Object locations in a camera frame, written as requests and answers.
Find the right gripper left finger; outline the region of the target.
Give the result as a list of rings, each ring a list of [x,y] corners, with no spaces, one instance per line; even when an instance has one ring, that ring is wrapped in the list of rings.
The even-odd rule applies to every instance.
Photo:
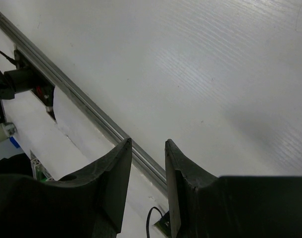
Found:
[[[60,180],[38,181],[25,155],[0,160],[0,238],[114,238],[122,229],[132,140]]]

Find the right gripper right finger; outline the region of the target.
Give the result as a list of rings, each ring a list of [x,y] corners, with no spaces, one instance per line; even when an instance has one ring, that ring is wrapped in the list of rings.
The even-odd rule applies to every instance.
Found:
[[[302,177],[216,177],[165,143],[174,238],[302,238]]]

